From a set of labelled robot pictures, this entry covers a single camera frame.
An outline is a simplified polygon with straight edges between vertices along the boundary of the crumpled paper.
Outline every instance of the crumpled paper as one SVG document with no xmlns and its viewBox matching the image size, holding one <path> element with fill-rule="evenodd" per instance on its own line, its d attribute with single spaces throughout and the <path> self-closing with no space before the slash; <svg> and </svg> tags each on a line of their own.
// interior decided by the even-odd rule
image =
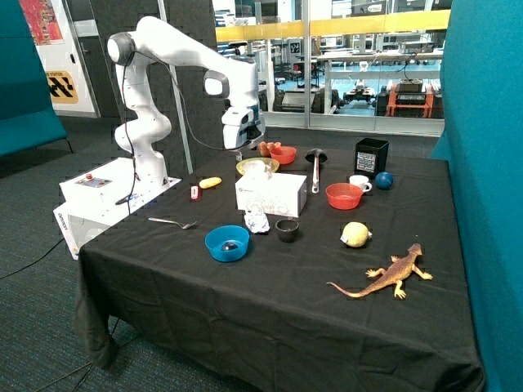
<svg viewBox="0 0 523 392">
<path fill-rule="evenodd" d="M 270 230 L 269 220 L 263 211 L 246 211 L 245 225 L 252 233 L 266 233 Z"/>
</svg>

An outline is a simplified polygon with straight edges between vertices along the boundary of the orange bowl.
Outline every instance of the orange bowl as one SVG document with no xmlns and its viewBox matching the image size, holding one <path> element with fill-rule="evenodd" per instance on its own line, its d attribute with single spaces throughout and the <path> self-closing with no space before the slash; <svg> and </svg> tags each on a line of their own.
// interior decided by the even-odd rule
<svg viewBox="0 0 523 392">
<path fill-rule="evenodd" d="M 338 210 L 351 210 L 360 203 L 363 190 L 356 185 L 340 182 L 329 185 L 325 193 L 331 207 Z"/>
<path fill-rule="evenodd" d="M 277 160 L 280 165 L 286 165 L 296 158 L 296 149 L 286 146 L 274 147 L 270 151 L 270 157 Z"/>
</svg>

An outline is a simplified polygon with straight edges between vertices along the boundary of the black ladle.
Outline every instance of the black ladle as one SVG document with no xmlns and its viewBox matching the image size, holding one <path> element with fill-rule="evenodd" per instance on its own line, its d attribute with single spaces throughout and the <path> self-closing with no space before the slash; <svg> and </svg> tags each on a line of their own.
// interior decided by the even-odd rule
<svg viewBox="0 0 523 392">
<path fill-rule="evenodd" d="M 311 191 L 313 194 L 317 194 L 320 191 L 320 163 L 323 163 L 327 160 L 327 155 L 322 149 L 310 149 L 307 151 L 305 159 L 311 163 L 314 163 Z"/>
</svg>

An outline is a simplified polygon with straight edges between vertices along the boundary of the white tissue box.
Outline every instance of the white tissue box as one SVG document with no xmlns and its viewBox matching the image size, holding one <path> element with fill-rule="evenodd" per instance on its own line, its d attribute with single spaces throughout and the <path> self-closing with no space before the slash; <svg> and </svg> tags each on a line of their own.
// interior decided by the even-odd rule
<svg viewBox="0 0 523 392">
<path fill-rule="evenodd" d="M 239 210 L 266 214 L 300 216 L 307 200 L 307 177 L 273 173 L 269 180 L 251 180 L 243 176 L 236 181 L 236 204 Z"/>
</svg>

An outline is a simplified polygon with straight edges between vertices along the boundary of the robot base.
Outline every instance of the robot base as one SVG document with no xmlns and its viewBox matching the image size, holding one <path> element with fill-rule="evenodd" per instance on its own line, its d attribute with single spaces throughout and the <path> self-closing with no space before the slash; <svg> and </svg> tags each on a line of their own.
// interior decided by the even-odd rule
<svg viewBox="0 0 523 392">
<path fill-rule="evenodd" d="M 80 247 L 116 225 L 123 218 L 145 206 L 167 189 L 180 182 L 168 178 L 165 185 L 145 186 L 136 181 L 132 189 L 132 160 L 117 158 L 88 173 L 60 183 L 65 203 L 53 212 L 73 259 L 78 259 Z M 132 196 L 123 203 L 131 193 Z"/>
</svg>

